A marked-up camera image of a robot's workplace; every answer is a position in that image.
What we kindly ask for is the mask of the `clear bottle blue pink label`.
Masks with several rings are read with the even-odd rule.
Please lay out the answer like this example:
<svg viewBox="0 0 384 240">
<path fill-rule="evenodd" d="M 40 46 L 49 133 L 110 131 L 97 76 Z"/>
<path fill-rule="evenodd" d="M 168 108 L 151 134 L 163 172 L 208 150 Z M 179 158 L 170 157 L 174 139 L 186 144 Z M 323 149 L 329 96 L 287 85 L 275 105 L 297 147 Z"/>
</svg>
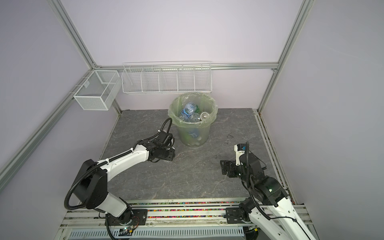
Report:
<svg viewBox="0 0 384 240">
<path fill-rule="evenodd" d="M 184 122 L 188 122 L 192 114 L 196 112 L 197 108 L 198 106 L 195 103 L 187 103 L 181 110 L 179 118 Z"/>
</svg>

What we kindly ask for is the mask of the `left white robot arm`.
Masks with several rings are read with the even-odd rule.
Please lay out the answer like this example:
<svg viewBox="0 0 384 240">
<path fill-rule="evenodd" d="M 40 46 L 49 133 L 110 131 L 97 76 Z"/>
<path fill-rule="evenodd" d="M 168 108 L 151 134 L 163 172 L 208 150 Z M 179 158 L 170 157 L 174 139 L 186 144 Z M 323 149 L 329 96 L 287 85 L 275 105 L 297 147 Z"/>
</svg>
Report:
<svg viewBox="0 0 384 240">
<path fill-rule="evenodd" d="M 136 218 L 130 204 L 108 191 L 108 183 L 120 173 L 144 162 L 171 162 L 175 157 L 175 138 L 171 134 L 172 118 L 167 118 L 158 132 L 137 141 L 125 152 L 100 161 L 83 162 L 64 199 L 68 211 L 95 210 L 126 226 Z"/>
</svg>

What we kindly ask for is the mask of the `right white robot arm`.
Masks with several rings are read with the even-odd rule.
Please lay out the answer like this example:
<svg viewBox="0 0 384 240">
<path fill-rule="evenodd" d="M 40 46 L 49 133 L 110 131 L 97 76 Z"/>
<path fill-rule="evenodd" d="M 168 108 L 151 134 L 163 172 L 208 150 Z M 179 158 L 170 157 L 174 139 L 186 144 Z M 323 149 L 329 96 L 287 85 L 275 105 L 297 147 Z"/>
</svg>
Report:
<svg viewBox="0 0 384 240">
<path fill-rule="evenodd" d="M 265 174 L 249 143 L 234 146 L 236 159 L 221 161 L 222 174 L 239 178 L 249 193 L 237 208 L 227 208 L 229 224 L 253 224 L 247 233 L 261 230 L 271 240 L 313 240 L 314 235 L 295 210 L 282 184 Z"/>
</svg>

